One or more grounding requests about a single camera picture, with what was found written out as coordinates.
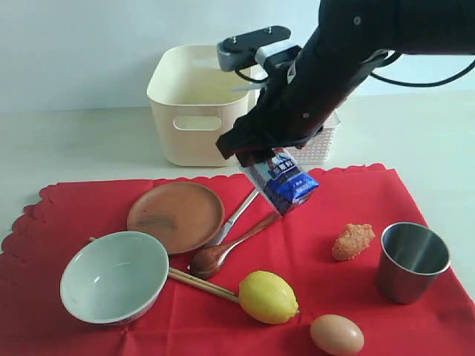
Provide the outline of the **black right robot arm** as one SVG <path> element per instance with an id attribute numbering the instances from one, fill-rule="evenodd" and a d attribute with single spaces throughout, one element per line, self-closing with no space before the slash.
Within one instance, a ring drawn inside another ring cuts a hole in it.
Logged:
<path id="1" fill-rule="evenodd" d="M 474 3 L 322 1 L 307 43 L 291 45 L 289 37 L 272 26 L 217 45 L 221 70 L 260 65 L 267 74 L 256 106 L 217 139 L 224 158 L 254 152 L 264 160 L 274 148 L 304 147 L 389 52 L 472 55 Z"/>

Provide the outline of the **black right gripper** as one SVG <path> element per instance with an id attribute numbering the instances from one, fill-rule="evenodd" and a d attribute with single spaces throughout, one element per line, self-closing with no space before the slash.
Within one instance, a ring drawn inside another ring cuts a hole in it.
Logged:
<path id="1" fill-rule="evenodd" d="M 262 103 L 219 136 L 217 149 L 250 167 L 272 159 L 271 148 L 305 145 L 386 56 L 357 30 L 319 26 L 289 68 L 269 82 Z"/>

